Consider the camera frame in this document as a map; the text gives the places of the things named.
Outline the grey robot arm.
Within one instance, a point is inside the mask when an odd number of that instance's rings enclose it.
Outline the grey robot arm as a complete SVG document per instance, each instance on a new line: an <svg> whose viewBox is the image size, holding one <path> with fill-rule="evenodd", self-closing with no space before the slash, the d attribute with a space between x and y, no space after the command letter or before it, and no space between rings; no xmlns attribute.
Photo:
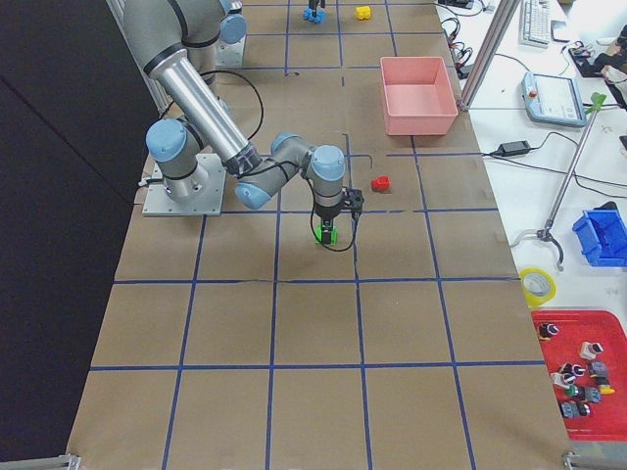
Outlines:
<svg viewBox="0 0 627 470"><path fill-rule="evenodd" d="M158 81L182 110L181 119L161 119L146 134L146 145L177 199L198 192L208 175L197 152L211 147L225 170L237 178L235 194L251 210L267 203L295 174L308 181L312 213L320 218L315 240L330 249L334 219L349 208L344 188L345 157L331 145L315 146L281 133L261 157L202 77L207 49L218 40L233 44L247 32L238 1L127 1L123 31L138 66Z"/></svg>
<svg viewBox="0 0 627 470"><path fill-rule="evenodd" d="M242 14L241 1L220 1L225 12L224 18L219 23L219 39L228 45L241 42L247 34L247 21ZM309 0L304 9L302 18L312 24L320 24L324 21L326 13L325 0Z"/></svg>

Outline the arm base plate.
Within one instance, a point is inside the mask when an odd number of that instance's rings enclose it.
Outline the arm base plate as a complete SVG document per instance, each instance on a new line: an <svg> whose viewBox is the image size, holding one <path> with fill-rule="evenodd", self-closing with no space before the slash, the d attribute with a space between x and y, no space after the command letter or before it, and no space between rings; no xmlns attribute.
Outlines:
<svg viewBox="0 0 627 470"><path fill-rule="evenodd" d="M226 171L216 154L196 156L195 172L181 180L164 178L153 164L143 203L145 216L220 216Z"/></svg>
<svg viewBox="0 0 627 470"><path fill-rule="evenodd" d="M244 64L246 40L228 44L222 40L217 42L215 64L217 68L241 69Z"/></svg>

